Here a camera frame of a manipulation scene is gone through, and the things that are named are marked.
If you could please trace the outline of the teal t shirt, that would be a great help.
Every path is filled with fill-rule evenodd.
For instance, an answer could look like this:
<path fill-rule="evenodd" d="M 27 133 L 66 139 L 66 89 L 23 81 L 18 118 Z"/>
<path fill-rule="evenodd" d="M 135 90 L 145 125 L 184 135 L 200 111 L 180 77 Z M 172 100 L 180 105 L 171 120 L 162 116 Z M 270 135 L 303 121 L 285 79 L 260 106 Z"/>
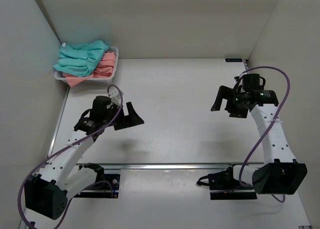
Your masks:
<path fill-rule="evenodd" d="M 53 69 L 76 77 L 90 76 L 109 48 L 102 40 L 78 44 L 64 42 L 60 46 L 59 60 L 53 65 Z"/>

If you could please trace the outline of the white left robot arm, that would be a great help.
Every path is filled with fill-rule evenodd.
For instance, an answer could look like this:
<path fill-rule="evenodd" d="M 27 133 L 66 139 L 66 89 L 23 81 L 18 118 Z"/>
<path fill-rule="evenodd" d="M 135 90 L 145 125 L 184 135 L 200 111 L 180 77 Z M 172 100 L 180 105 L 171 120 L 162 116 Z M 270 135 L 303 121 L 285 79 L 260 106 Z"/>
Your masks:
<path fill-rule="evenodd" d="M 90 109 L 85 110 L 67 141 L 67 149 L 57 153 L 48 165 L 30 175 L 23 186 L 25 206 L 52 220 L 58 219 L 68 202 L 85 188 L 99 188 L 105 184 L 102 166 L 86 163 L 74 167 L 82 155 L 96 142 L 107 127 L 122 130 L 144 124 L 132 103 L 123 111 L 119 95 L 97 96 Z"/>

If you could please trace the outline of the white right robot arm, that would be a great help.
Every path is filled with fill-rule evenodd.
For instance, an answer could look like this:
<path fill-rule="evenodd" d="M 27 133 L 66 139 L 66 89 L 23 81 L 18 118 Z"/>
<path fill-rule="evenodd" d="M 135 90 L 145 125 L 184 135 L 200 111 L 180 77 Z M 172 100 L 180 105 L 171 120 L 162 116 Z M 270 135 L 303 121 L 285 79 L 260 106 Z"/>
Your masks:
<path fill-rule="evenodd" d="M 212 112 L 225 110 L 231 118 L 245 119 L 251 115 L 259 132 L 258 145 L 263 149 L 263 166 L 230 165 L 227 169 L 202 176 L 198 186 L 207 186 L 214 194 L 236 190 L 253 190 L 262 195 L 293 195 L 307 175 L 307 166 L 299 163 L 287 142 L 279 118 L 281 104 L 273 90 L 266 90 L 266 80 L 257 73 L 235 78 L 230 88 L 220 86 Z"/>

